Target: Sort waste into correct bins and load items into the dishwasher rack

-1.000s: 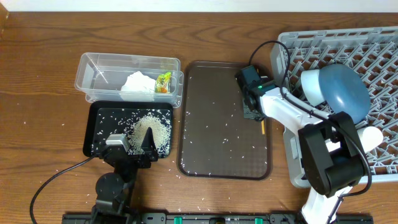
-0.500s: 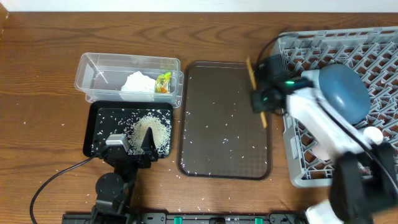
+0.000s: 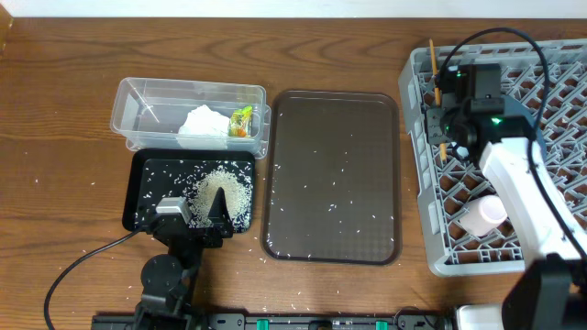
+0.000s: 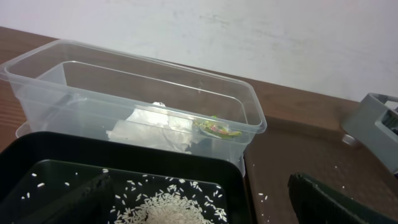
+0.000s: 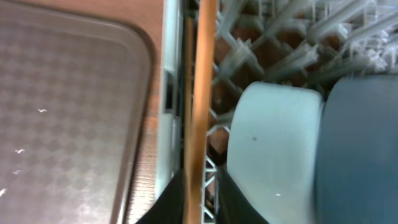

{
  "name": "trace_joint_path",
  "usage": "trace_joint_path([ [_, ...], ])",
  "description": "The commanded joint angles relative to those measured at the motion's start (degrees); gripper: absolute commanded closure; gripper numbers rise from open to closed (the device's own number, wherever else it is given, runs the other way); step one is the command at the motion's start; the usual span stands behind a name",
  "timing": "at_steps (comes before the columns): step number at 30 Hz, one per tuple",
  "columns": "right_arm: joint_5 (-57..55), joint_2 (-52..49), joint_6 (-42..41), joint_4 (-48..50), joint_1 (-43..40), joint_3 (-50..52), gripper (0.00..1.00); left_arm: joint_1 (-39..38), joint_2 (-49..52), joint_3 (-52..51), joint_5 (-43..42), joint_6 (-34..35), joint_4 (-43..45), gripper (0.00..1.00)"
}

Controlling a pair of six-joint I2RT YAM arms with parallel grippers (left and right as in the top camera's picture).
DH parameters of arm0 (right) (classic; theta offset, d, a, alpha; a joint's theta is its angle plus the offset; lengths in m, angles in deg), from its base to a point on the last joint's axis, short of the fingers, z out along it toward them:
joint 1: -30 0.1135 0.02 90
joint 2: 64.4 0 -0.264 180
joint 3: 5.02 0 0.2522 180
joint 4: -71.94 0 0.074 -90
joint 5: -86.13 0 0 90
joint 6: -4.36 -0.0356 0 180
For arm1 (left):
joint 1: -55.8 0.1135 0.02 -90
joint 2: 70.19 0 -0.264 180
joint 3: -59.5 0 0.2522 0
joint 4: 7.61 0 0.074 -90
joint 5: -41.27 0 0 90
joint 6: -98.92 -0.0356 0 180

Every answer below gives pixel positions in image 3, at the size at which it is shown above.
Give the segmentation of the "wooden chopstick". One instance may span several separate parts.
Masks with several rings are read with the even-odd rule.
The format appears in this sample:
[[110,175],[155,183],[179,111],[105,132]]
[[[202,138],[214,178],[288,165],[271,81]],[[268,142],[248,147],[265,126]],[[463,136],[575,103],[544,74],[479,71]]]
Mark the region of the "wooden chopstick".
[[[435,51],[433,39],[430,38],[428,40],[428,42],[429,42],[429,48],[430,48],[433,81],[434,81],[434,85],[435,85],[435,87],[434,87],[435,103],[436,103],[437,107],[440,107],[441,106],[441,93],[440,93],[439,88],[437,87],[437,83],[435,82],[435,80],[437,78],[437,74],[438,74],[436,51]],[[445,161],[447,159],[447,146],[444,143],[442,143],[438,147],[439,147],[440,159],[442,161]]]

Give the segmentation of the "white tissue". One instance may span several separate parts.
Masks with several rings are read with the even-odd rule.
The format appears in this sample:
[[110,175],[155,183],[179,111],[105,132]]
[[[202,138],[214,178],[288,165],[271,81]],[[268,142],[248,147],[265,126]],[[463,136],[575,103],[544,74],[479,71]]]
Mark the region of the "white tissue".
[[225,137],[228,135],[230,119],[207,105],[201,105],[190,111],[178,133],[193,136]]

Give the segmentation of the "yellow green snack wrapper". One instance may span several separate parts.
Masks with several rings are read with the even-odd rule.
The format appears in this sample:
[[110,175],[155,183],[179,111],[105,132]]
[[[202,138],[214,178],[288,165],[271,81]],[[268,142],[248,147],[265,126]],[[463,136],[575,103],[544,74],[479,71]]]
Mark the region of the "yellow green snack wrapper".
[[228,135],[230,137],[248,138],[252,113],[253,107],[251,105],[236,110],[230,117]]

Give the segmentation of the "pink cup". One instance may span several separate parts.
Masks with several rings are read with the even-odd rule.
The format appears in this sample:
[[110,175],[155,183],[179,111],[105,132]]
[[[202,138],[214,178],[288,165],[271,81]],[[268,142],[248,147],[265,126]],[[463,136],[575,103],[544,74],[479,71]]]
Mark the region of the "pink cup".
[[496,195],[486,195],[464,205],[459,222],[462,228],[477,237],[486,236],[507,218],[504,204]]

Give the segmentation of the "dark blue plate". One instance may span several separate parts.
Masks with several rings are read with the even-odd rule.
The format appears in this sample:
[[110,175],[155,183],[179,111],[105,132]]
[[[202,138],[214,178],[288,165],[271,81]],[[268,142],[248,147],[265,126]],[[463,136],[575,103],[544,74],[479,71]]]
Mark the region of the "dark blue plate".
[[537,120],[532,116],[530,111],[519,101],[510,95],[503,95],[504,99],[504,118],[508,128],[520,132],[519,137],[530,138],[532,134],[536,136],[536,142],[540,146],[540,155],[544,160],[547,157],[547,145],[543,138],[541,130],[535,129]]

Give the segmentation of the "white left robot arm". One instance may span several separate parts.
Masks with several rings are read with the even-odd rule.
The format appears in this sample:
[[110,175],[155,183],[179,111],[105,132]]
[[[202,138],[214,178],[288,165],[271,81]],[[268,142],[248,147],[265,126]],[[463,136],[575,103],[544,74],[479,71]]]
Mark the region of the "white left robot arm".
[[225,192],[219,188],[208,212],[211,225],[191,228],[192,213],[183,197],[162,199],[140,227],[168,248],[143,267],[141,299],[132,329],[200,329],[205,324],[192,307],[194,285],[207,248],[233,237]]

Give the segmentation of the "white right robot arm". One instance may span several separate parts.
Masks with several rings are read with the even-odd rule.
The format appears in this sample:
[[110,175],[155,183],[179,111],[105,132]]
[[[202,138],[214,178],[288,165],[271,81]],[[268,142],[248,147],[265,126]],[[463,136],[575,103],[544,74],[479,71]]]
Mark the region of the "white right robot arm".
[[583,329],[586,233],[551,180],[544,140],[516,99],[504,95],[497,64],[443,67],[439,105],[426,112],[431,144],[465,148],[501,199],[526,270],[496,306],[461,307],[461,329]]

